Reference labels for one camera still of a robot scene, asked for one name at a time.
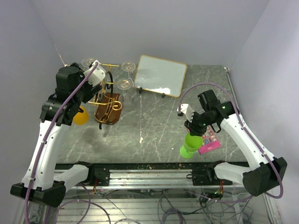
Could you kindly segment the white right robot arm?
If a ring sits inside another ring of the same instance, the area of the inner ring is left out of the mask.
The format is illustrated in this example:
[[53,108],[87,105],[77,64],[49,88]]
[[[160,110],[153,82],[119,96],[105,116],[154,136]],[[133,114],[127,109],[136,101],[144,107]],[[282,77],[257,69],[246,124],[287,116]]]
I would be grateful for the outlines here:
[[283,157],[277,158],[267,150],[246,125],[232,101],[221,102],[213,90],[198,95],[204,110],[199,114],[189,104],[180,104],[178,114],[185,115],[185,127],[191,136],[202,137],[208,126],[216,124],[226,131],[242,151],[247,167],[218,161],[207,171],[207,181],[215,185],[222,179],[244,186],[252,196],[267,194],[269,190],[283,188],[282,180],[287,168]]

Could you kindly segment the large clear wine glass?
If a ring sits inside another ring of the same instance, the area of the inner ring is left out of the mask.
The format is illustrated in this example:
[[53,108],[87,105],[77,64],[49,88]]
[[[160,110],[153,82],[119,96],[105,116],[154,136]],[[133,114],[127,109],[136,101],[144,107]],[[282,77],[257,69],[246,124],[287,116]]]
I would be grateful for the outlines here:
[[93,64],[93,62],[95,61],[94,58],[85,58],[82,60],[81,64],[84,68],[90,68]]

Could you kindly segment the small clear wine glass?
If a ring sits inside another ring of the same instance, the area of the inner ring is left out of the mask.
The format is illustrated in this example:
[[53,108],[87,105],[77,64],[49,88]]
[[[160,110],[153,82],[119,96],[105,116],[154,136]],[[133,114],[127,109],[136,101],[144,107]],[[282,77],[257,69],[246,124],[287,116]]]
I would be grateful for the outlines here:
[[124,72],[126,72],[128,74],[128,78],[130,79],[131,74],[134,72],[134,70],[136,69],[136,64],[133,62],[124,62],[121,65],[121,68]]

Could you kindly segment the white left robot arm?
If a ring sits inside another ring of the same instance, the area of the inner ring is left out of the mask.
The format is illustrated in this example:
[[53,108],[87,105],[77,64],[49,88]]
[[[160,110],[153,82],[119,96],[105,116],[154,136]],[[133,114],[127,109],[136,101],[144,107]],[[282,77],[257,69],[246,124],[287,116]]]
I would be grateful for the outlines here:
[[95,181],[94,165],[78,161],[70,169],[55,174],[62,142],[76,114],[101,90],[104,70],[94,61],[87,71],[77,63],[62,67],[56,74],[55,93],[42,105],[40,131],[30,166],[20,183],[10,193],[26,201],[58,207],[65,194],[79,183],[91,185]]

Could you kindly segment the pink booklet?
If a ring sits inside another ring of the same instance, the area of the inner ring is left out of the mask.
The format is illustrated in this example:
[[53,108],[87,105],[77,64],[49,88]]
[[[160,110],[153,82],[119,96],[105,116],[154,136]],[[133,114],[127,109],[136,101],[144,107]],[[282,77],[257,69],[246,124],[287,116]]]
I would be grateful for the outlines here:
[[207,131],[202,135],[202,139],[202,146],[198,149],[200,154],[206,154],[221,147],[221,143],[211,126],[207,127]]

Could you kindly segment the gold framed whiteboard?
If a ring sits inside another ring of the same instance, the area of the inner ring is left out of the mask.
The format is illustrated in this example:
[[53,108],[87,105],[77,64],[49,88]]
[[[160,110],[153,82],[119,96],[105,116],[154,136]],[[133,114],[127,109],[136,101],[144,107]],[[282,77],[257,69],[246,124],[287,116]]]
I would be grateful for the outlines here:
[[143,91],[150,91],[178,98],[181,95],[187,65],[153,56],[140,57],[134,86]]

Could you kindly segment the aluminium rail frame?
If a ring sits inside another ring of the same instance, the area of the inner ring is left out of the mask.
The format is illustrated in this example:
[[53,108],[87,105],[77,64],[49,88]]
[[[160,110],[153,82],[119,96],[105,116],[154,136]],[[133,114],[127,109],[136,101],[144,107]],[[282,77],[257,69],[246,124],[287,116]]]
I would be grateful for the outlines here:
[[21,224],[280,224],[273,198],[217,178],[211,163],[56,164]]

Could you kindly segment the green plastic goblet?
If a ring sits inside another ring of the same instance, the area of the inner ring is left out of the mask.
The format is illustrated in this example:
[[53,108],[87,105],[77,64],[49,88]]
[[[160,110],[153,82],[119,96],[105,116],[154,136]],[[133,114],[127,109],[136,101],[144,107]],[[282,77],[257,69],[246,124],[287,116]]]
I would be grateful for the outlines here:
[[180,148],[180,155],[185,159],[193,157],[194,152],[202,146],[203,139],[201,136],[191,136],[189,133],[185,136],[184,144]]

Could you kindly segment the orange plastic goblet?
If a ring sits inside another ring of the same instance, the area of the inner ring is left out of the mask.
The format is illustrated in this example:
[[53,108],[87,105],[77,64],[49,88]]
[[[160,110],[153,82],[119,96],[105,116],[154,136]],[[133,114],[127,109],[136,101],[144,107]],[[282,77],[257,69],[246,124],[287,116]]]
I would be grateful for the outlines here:
[[79,107],[77,114],[73,117],[73,123],[76,125],[84,125],[89,120],[89,115],[83,106]]

